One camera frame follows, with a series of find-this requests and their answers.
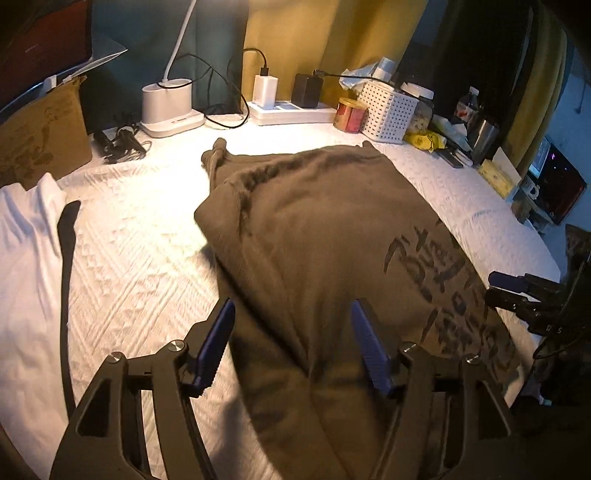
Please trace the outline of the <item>brown printed t-shirt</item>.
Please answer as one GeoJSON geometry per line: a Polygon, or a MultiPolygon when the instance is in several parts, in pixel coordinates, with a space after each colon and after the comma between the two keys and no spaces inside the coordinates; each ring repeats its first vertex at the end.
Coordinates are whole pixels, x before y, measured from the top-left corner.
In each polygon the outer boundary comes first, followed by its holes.
{"type": "Polygon", "coordinates": [[[520,359],[467,254],[372,144],[201,158],[194,214],[218,291],[235,304],[230,351],[256,437],[284,479],[365,479],[389,407],[353,337],[351,306],[429,353],[479,356],[500,386],[520,359]]]}

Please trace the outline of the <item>white garment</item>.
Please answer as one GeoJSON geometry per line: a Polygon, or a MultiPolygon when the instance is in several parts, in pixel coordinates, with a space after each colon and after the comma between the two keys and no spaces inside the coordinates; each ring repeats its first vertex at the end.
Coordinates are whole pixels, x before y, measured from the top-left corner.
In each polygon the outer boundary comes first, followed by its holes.
{"type": "Polygon", "coordinates": [[[60,365],[66,194],[50,174],[1,190],[1,424],[41,479],[67,424],[60,365]]]}

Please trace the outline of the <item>yellow tissue box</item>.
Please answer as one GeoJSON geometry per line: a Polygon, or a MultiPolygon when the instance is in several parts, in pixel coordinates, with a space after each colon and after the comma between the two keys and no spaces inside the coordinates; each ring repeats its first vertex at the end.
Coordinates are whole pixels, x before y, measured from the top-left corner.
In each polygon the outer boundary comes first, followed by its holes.
{"type": "Polygon", "coordinates": [[[521,176],[511,163],[485,160],[477,170],[504,200],[512,196],[521,183],[521,176]]]}

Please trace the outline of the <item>dark phone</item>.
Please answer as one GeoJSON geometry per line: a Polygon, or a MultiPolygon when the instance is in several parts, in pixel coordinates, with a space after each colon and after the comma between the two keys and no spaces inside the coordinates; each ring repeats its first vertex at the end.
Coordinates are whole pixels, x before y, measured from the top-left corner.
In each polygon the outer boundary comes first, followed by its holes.
{"type": "Polygon", "coordinates": [[[435,153],[454,169],[464,167],[464,164],[448,149],[438,149],[435,153]]]}

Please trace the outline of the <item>steel travel mug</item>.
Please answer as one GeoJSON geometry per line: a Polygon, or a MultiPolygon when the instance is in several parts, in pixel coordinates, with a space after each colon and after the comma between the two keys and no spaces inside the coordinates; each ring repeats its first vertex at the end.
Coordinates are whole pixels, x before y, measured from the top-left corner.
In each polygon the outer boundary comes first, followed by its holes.
{"type": "Polygon", "coordinates": [[[496,124],[486,119],[479,120],[469,134],[468,142],[472,150],[470,156],[474,165],[481,165],[499,134],[496,124]]]}

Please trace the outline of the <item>yellow snack packet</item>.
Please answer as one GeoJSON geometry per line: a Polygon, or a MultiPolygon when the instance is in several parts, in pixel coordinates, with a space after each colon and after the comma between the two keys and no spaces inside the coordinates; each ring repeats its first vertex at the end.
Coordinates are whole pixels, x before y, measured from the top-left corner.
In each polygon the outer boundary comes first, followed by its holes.
{"type": "Polygon", "coordinates": [[[429,151],[430,153],[436,150],[444,150],[447,146],[447,138],[439,133],[426,131],[420,133],[407,132],[404,140],[422,151],[429,151]]]}

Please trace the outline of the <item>white knit bedspread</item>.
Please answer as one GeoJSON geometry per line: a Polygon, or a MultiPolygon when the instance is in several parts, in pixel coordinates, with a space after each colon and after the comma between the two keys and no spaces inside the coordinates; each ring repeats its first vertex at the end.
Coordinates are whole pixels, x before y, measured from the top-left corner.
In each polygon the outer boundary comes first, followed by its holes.
{"type": "MultiPolygon", "coordinates": [[[[367,140],[329,124],[201,127],[151,140],[144,160],[109,166],[93,159],[55,180],[66,204],[81,201],[65,329],[76,401],[110,351],[129,357],[155,352],[214,307],[214,269],[193,212],[209,192],[201,154],[219,137],[232,153],[246,155],[367,140]]],[[[560,279],[542,238],[515,219],[474,169],[454,170],[408,144],[372,143],[430,203],[483,281],[493,270],[560,279]]],[[[194,408],[218,478],[281,479],[249,424],[228,350],[213,386],[194,408]]]]}

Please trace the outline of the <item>clear snack jar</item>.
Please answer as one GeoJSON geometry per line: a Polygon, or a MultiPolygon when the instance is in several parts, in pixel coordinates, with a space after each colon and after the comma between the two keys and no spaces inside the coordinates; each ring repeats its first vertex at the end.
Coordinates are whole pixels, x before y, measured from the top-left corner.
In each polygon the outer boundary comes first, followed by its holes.
{"type": "Polygon", "coordinates": [[[409,82],[403,82],[401,90],[418,99],[407,133],[425,134],[433,118],[435,93],[428,88],[409,82]]]}

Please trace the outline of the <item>red gold tin can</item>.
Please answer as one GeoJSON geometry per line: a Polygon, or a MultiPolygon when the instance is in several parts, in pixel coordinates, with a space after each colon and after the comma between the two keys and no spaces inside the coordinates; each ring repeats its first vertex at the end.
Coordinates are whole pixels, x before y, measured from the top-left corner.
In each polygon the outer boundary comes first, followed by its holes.
{"type": "Polygon", "coordinates": [[[367,111],[367,105],[363,104],[363,102],[342,97],[339,99],[332,125],[342,132],[359,133],[367,111]]]}

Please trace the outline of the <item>black charger adapter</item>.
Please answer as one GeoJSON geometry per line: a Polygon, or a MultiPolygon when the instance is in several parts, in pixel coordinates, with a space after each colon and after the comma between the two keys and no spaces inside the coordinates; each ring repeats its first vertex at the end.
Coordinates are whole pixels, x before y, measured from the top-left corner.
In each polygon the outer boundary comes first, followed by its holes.
{"type": "Polygon", "coordinates": [[[304,109],[318,107],[322,94],[324,79],[315,75],[297,73],[294,77],[294,88],[291,93],[291,103],[304,109]]]}

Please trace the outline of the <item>cardboard box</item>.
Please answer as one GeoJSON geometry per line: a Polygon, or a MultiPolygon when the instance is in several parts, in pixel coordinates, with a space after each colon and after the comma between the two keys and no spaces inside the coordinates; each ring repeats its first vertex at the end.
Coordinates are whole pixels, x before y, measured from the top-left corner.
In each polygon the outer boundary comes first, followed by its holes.
{"type": "Polygon", "coordinates": [[[51,90],[1,125],[0,181],[34,187],[49,173],[60,179],[92,159],[80,103],[84,76],[51,90]]]}

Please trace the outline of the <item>white charger adapter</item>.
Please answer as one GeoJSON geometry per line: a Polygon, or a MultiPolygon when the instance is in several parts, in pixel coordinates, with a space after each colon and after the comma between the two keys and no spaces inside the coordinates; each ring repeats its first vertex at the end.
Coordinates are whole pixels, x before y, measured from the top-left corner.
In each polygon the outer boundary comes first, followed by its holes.
{"type": "Polygon", "coordinates": [[[273,109],[279,79],[270,75],[256,75],[253,82],[252,103],[262,109],[273,109]]]}

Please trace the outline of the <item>white desk lamp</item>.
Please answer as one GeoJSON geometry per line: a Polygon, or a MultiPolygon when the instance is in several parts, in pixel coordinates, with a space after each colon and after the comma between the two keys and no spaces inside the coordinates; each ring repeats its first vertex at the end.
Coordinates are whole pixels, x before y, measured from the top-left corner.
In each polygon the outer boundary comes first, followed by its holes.
{"type": "Polygon", "coordinates": [[[196,129],[205,122],[204,113],[192,107],[193,81],[169,77],[196,5],[197,0],[190,1],[162,79],[142,88],[140,128],[152,138],[180,134],[196,129]]]}

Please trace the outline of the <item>yellow curtain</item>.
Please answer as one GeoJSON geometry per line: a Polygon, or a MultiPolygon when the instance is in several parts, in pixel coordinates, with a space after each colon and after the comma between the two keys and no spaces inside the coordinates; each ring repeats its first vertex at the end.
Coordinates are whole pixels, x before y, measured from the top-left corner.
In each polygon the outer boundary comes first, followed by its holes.
{"type": "Polygon", "coordinates": [[[298,73],[400,60],[426,6],[415,0],[250,1],[245,46],[266,54],[270,74],[279,79],[276,98],[288,100],[298,73]]]}

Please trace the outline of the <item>dark teal curtain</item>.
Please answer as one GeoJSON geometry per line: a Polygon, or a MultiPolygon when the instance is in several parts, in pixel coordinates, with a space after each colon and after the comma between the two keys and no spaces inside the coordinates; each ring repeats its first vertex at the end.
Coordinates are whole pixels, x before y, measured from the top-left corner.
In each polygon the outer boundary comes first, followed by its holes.
{"type": "MultiPolygon", "coordinates": [[[[89,133],[141,117],[142,88],[162,79],[188,1],[95,1],[92,27],[127,48],[80,88],[89,133]]],[[[249,3],[198,1],[169,77],[193,81],[193,108],[238,113],[249,3]]]]}

